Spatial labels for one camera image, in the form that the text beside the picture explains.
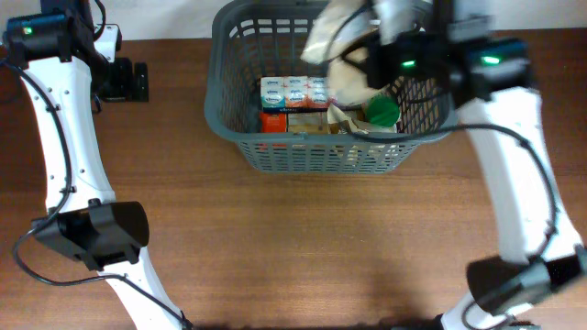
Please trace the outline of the green lidded small jar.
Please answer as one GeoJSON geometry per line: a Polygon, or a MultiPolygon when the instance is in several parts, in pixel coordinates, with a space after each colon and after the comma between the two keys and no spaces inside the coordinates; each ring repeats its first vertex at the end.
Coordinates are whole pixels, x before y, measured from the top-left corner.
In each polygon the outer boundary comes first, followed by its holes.
{"type": "Polygon", "coordinates": [[[394,127],[401,112],[399,105],[390,96],[379,95],[372,98],[364,108],[368,123],[381,127],[394,127]]]}

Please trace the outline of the cream plastic bag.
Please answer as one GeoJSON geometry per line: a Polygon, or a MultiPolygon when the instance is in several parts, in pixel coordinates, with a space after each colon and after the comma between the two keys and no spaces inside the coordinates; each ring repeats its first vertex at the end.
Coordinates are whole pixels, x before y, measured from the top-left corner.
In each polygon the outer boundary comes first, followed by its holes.
{"type": "Polygon", "coordinates": [[[301,60],[327,66],[329,95],[336,105],[360,105],[379,92],[367,86],[365,73],[341,57],[344,50],[373,30],[370,9],[362,0],[329,2],[310,30],[301,60]]]}

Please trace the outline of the brown white snack bag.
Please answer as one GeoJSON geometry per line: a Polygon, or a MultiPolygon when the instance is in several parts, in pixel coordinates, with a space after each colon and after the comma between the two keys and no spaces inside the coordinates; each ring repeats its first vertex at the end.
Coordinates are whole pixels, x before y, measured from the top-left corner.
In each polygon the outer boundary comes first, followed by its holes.
{"type": "Polygon", "coordinates": [[[331,105],[326,111],[329,133],[328,134],[347,134],[352,133],[396,133],[397,128],[377,126],[367,122],[364,115],[364,108],[360,107],[358,110],[341,110],[331,105]]]}

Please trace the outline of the orange spaghetti packet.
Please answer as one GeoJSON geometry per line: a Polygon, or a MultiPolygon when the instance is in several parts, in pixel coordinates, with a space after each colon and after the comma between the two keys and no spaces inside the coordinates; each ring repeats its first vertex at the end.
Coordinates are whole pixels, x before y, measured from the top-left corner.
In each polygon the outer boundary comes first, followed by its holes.
{"type": "Polygon", "coordinates": [[[266,114],[260,113],[262,133],[328,134],[326,112],[266,114]]]}

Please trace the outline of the multicolour tissue pocket pack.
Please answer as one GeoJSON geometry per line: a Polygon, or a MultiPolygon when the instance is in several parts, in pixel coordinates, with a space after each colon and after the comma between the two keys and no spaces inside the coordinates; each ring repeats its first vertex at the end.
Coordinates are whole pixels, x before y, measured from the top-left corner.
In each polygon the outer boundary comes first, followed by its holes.
{"type": "Polygon", "coordinates": [[[285,76],[260,79],[261,111],[267,114],[326,111],[330,101],[325,77],[285,76]]]}

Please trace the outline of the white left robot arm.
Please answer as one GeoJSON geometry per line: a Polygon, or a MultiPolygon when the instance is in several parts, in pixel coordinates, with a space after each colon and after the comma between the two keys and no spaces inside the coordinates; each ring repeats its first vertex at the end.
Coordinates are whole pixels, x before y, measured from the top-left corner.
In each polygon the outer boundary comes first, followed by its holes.
{"type": "Polygon", "coordinates": [[[45,0],[10,18],[4,65],[25,85],[47,173],[47,213],[29,236],[105,281],[138,329],[188,329],[150,261],[150,228],[137,202],[116,198],[100,157],[94,115],[104,102],[145,102],[143,62],[118,56],[119,27],[95,23],[89,1],[45,0]]]}

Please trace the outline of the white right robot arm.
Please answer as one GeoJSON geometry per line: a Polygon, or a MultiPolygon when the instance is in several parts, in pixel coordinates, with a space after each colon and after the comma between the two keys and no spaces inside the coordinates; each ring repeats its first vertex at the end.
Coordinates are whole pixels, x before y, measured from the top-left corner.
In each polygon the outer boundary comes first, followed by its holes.
{"type": "Polygon", "coordinates": [[[465,296],[422,327],[509,329],[586,276],[586,248],[550,167],[527,45],[494,37],[478,1],[436,1],[423,26],[408,1],[367,8],[380,21],[361,41],[368,85],[400,76],[438,82],[476,149],[498,230],[498,254],[470,263],[465,296]]]}

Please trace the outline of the grey plastic mesh basket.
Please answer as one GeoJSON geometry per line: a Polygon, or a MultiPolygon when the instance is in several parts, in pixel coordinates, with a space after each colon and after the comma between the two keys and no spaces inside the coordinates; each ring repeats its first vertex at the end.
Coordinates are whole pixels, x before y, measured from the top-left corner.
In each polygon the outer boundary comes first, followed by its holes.
{"type": "Polygon", "coordinates": [[[325,66],[301,54],[324,1],[233,1],[216,14],[205,97],[205,119],[236,143],[249,164],[266,172],[385,173],[419,145],[373,144],[348,135],[265,134],[260,80],[323,76],[325,66]]]}

